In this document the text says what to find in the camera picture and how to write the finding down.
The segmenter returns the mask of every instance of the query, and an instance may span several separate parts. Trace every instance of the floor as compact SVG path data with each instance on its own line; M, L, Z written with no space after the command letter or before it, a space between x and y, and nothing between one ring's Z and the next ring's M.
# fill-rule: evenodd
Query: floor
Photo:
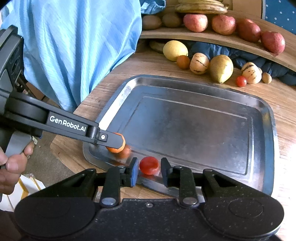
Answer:
M34 174L46 187L74 174L51 153L49 147L54 137L55 134L43 132L42 138L38 139L34 148L33 155L28 159L24 172Z

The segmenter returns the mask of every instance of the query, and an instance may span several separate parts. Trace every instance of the metal tray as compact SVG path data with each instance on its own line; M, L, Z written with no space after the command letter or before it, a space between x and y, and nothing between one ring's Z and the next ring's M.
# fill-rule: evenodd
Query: metal tray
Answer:
M193 172L212 168L272 193L279 148L273 112L259 97L198 81L138 75L118 88L96 122L122 133L132 147L129 158L116 160L105 147L84 143L85 158L97 167L128 165L132 157L167 157L171 165ZM137 183L178 196L176 188L163 185L161 174L139 172Z

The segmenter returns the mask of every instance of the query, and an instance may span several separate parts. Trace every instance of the wooden shelf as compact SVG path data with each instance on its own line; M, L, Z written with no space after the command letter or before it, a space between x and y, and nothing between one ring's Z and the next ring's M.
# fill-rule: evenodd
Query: wooden shelf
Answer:
M232 16L236 19L238 18L250 18L255 23L259 25L262 31L276 31L281 33L286 41L285 51L279 55L270 53L266 51L263 45L258 43L250 43L239 38L236 34L233 35L220 35L213 30L206 30L202 33L194 33L183 28L159 28L156 30L146 30L142 31L140 38L142 39L183 39L183 40L193 40L200 42L207 42L212 44L223 45L227 47L236 48L239 50L244 50L261 57L267 58L278 64L281 64L293 71L296 71L296 36L289 31L280 28L270 22L262 20L252 15L246 15L241 12L228 11L226 14Z

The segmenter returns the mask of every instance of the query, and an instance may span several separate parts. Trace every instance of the polka dot fabric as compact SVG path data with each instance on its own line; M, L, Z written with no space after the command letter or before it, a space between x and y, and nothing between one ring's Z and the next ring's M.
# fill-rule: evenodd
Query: polka dot fabric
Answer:
M265 0L265 20L296 34L296 4L289 0Z

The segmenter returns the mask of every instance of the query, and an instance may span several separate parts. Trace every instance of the red apple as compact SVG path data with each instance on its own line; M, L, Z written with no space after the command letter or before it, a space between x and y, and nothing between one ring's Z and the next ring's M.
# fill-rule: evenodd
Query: red apple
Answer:
M230 35L235 31L235 27L236 21L234 17L219 14L212 18L212 28L216 33Z
M261 43L272 53L282 53L285 50L285 39L277 32L262 32Z
M186 14L183 18L186 28L193 32L202 32L207 28L207 16L204 14Z
M260 28L250 19L242 19L237 23L237 32L239 36L249 42L256 43L260 39Z

